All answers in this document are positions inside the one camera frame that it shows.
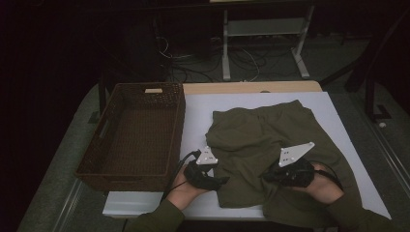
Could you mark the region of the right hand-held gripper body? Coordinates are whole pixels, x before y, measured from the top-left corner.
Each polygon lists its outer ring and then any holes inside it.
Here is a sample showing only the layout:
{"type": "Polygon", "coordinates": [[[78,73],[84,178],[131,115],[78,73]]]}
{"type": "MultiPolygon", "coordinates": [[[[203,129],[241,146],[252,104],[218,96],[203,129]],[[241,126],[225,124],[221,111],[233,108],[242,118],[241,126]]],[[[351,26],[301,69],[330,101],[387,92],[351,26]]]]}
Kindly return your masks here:
{"type": "Polygon", "coordinates": [[[280,149],[278,165],[281,170],[273,171],[278,182],[287,187],[307,187],[313,179],[313,167],[304,158],[315,144],[313,142],[280,149]]]}

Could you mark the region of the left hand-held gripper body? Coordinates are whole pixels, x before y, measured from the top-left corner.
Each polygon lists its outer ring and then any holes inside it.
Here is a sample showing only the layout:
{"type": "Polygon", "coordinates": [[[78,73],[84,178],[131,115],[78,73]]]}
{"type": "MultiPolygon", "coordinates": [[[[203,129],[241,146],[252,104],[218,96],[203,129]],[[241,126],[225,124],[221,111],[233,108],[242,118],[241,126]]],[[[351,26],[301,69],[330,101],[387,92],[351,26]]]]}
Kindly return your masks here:
{"type": "Polygon", "coordinates": [[[223,178],[210,176],[209,172],[216,168],[219,160],[213,155],[209,146],[186,155],[189,160],[184,170],[187,181],[198,189],[218,190],[223,185],[223,178]]]}

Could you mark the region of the olive green pants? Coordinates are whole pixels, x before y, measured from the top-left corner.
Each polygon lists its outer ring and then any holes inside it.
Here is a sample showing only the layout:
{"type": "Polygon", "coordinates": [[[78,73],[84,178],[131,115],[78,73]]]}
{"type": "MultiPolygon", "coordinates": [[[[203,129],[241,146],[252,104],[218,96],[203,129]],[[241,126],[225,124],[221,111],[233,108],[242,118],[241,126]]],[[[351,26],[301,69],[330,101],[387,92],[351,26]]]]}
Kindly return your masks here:
{"type": "Polygon", "coordinates": [[[228,179],[217,191],[222,208],[260,205],[264,218],[277,223],[298,227],[334,226],[336,222],[324,204],[304,192],[261,178],[278,160],[282,148],[309,142],[314,147],[305,158],[325,164],[340,180],[347,196],[357,203],[362,201],[345,156],[312,111],[299,101],[216,111],[206,140],[219,160],[214,175],[228,179]]]}

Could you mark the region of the brown woven basket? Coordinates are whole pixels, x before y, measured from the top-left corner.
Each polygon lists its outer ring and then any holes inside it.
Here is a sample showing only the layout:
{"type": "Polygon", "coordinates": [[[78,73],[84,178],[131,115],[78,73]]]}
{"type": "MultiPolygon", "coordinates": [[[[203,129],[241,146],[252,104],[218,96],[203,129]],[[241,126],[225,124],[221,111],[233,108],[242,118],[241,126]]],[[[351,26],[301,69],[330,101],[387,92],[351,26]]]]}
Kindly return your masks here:
{"type": "Polygon", "coordinates": [[[163,191],[180,158],[180,83],[119,83],[75,175],[99,191],[163,191]]]}

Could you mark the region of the person's left hand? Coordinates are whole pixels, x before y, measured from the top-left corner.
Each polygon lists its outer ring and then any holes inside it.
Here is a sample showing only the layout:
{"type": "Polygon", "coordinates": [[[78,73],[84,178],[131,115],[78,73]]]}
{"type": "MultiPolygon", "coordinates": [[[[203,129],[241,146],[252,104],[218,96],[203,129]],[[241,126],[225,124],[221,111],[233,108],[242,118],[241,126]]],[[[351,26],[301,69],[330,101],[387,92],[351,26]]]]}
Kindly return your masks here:
{"type": "Polygon", "coordinates": [[[180,211],[185,210],[196,197],[206,192],[206,189],[196,188],[187,181],[184,175],[185,169],[184,165],[173,181],[171,191],[165,197],[180,211]]]}

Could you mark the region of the person's right hand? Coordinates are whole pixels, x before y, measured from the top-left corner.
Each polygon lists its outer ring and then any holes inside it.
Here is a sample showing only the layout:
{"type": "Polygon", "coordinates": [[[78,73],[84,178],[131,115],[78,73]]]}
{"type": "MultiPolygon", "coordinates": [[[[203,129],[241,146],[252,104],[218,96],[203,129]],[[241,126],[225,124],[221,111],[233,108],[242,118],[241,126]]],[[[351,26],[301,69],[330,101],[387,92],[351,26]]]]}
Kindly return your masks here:
{"type": "Polygon", "coordinates": [[[323,204],[332,204],[344,195],[343,190],[337,184],[318,173],[314,174],[312,182],[306,188],[292,187],[292,189],[305,192],[323,204]]]}

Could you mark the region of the black metal table leg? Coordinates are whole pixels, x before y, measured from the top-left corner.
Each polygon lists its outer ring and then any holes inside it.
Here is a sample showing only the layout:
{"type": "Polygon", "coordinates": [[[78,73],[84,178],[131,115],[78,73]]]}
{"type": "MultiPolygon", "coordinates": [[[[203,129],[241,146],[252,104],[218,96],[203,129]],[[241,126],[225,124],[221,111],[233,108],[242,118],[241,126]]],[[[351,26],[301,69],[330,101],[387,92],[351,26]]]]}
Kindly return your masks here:
{"type": "Polygon", "coordinates": [[[98,82],[98,92],[99,92],[99,109],[100,114],[103,114],[103,111],[106,107],[106,82],[105,76],[102,74],[98,82]]]}

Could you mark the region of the dark metal stand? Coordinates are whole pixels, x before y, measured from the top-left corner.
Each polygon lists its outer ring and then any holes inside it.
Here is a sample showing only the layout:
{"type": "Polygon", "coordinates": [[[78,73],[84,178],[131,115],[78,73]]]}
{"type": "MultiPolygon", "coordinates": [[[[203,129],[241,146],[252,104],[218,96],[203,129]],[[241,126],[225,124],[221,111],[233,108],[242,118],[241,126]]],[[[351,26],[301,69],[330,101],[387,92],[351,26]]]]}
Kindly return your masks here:
{"type": "Polygon", "coordinates": [[[384,31],[370,40],[359,58],[319,81],[324,87],[352,72],[345,90],[357,92],[365,85],[365,113],[372,122],[391,118],[383,105],[374,104],[376,83],[385,86],[410,115],[410,6],[394,14],[394,18],[384,31]]]}

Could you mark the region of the white metal stand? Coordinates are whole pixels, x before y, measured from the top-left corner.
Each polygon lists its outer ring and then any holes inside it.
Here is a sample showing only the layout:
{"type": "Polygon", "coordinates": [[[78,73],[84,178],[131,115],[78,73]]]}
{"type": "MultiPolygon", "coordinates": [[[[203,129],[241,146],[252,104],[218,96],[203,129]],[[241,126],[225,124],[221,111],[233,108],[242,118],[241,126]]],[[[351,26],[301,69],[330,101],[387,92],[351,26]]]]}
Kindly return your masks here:
{"type": "Polygon", "coordinates": [[[230,20],[228,10],[223,12],[222,38],[222,80],[230,81],[230,63],[228,56],[228,39],[244,36],[278,36],[297,35],[298,42],[291,48],[291,54],[302,79],[309,79],[308,69],[302,58],[302,50],[308,35],[315,7],[309,6],[304,17],[230,20]]]}

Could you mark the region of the grey metal rail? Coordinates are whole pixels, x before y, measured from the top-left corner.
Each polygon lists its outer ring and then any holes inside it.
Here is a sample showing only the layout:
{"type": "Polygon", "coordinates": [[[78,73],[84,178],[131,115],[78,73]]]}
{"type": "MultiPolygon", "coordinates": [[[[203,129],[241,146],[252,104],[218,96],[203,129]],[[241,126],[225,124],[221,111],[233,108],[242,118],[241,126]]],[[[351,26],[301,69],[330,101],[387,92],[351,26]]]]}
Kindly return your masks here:
{"type": "Polygon", "coordinates": [[[380,128],[378,126],[371,125],[370,130],[376,138],[385,160],[394,172],[395,177],[399,181],[403,190],[410,198],[410,172],[405,168],[387,138],[382,134],[380,128]]]}
{"type": "Polygon", "coordinates": [[[73,182],[69,194],[63,204],[63,208],[56,219],[52,232],[66,232],[68,225],[73,217],[76,206],[83,192],[84,185],[78,179],[73,182]]]}

